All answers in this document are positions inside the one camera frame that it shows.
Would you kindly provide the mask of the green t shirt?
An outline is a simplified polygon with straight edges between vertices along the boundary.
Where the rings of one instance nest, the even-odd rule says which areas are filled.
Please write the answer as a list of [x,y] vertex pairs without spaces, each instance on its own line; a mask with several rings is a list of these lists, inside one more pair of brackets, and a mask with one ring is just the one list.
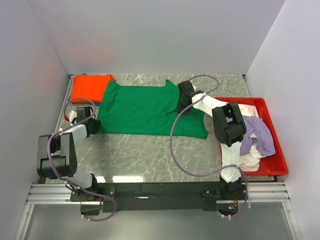
[[176,110],[179,88],[170,80],[163,86],[130,86],[109,82],[97,119],[102,134],[184,136],[206,139],[204,113]]

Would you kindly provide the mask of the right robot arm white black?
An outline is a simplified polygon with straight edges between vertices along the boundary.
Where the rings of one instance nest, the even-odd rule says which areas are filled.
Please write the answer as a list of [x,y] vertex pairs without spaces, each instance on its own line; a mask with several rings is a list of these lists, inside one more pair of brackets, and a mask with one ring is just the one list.
[[240,107],[236,102],[224,102],[196,90],[189,80],[177,86],[179,99],[176,110],[179,116],[194,108],[212,117],[214,135],[221,148],[219,193],[222,198],[230,200],[242,185],[240,149],[247,129]]

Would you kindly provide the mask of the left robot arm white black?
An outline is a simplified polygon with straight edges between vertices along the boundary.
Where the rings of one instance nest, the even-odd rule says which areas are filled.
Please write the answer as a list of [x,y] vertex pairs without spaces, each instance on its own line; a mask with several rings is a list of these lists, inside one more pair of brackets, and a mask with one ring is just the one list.
[[82,195],[88,201],[96,200],[100,195],[100,188],[94,174],[86,172],[78,166],[75,145],[81,140],[98,132],[101,121],[96,119],[94,109],[91,106],[78,107],[76,117],[67,117],[72,124],[77,124],[85,119],[87,121],[73,126],[67,131],[54,136],[50,142],[50,154],[48,154],[48,141],[50,135],[41,135],[37,145],[37,174],[44,179],[57,179],[49,158],[56,171],[64,181],[71,181],[76,187],[81,187]]

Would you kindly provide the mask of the black base beam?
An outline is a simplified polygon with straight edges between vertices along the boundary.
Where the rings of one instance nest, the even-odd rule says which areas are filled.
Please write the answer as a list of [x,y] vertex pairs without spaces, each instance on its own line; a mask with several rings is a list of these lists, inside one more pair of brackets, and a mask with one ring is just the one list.
[[229,187],[217,181],[100,183],[101,199],[73,191],[72,203],[102,205],[104,213],[118,211],[193,210],[216,211],[218,201],[244,200],[245,185]]

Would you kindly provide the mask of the lavender t shirt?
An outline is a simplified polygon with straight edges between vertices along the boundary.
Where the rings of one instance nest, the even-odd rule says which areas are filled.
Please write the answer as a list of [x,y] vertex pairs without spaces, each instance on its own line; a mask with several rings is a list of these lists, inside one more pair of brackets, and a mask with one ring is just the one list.
[[276,153],[273,136],[262,118],[256,116],[243,116],[246,126],[246,133],[240,147],[240,155],[250,153],[251,147],[255,144],[256,150],[265,156],[272,156]]

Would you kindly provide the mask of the pale pink t shirt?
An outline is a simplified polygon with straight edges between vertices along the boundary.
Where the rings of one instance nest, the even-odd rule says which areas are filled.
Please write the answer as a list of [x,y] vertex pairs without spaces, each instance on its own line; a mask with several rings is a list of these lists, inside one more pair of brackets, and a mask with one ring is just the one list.
[[[243,116],[259,117],[257,109],[253,105],[239,104],[239,108]],[[260,159],[262,157],[263,155],[256,149],[256,144],[253,143],[249,154],[240,155],[239,166],[244,172],[255,172],[260,167]]]

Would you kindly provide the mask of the red plastic bin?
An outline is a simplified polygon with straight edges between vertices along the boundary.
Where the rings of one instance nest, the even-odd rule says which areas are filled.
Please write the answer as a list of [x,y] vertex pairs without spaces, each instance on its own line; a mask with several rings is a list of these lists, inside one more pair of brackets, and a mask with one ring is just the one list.
[[238,104],[245,104],[255,106],[260,118],[264,121],[273,138],[275,147],[275,154],[263,157],[259,163],[257,171],[245,171],[247,176],[284,176],[288,174],[288,167],[279,143],[276,130],[274,128],[271,116],[265,100],[261,97],[215,97],[223,102],[237,102]]

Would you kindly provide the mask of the aluminium frame rail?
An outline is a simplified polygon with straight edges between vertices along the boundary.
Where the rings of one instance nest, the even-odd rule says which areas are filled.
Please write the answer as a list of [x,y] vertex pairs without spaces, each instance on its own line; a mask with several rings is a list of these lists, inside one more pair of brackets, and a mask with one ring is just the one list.
[[[287,188],[284,182],[249,182],[249,203],[284,203],[290,202]],[[32,184],[29,190],[27,205],[64,205],[84,204],[97,205],[96,201],[71,201],[72,191],[63,184]]]

